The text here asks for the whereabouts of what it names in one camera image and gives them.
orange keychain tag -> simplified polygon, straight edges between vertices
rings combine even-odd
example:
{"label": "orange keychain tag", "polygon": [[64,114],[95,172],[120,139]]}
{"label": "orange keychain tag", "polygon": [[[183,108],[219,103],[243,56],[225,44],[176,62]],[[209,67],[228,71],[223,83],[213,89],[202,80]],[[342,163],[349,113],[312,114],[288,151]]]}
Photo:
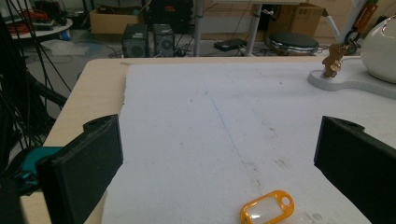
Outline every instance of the orange keychain tag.
{"label": "orange keychain tag", "polygon": [[277,223],[291,216],[293,212],[293,199],[287,192],[277,189],[245,204],[241,209],[241,223]]}

black stool seat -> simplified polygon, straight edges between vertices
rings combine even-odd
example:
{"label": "black stool seat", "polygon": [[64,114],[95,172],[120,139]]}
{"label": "black stool seat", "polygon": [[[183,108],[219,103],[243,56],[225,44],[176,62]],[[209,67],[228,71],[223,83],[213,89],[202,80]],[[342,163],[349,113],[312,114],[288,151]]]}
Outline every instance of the black stool seat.
{"label": "black stool seat", "polygon": [[315,53],[319,43],[307,35],[292,32],[273,33],[268,37],[268,44],[275,48],[292,53]]}

white kettle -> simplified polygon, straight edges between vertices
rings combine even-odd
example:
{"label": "white kettle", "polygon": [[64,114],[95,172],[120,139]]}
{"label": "white kettle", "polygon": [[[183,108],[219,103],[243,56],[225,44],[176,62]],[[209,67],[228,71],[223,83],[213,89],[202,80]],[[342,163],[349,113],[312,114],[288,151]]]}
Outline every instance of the white kettle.
{"label": "white kettle", "polygon": [[396,84],[396,15],[380,22],[366,36],[361,60],[373,77]]}

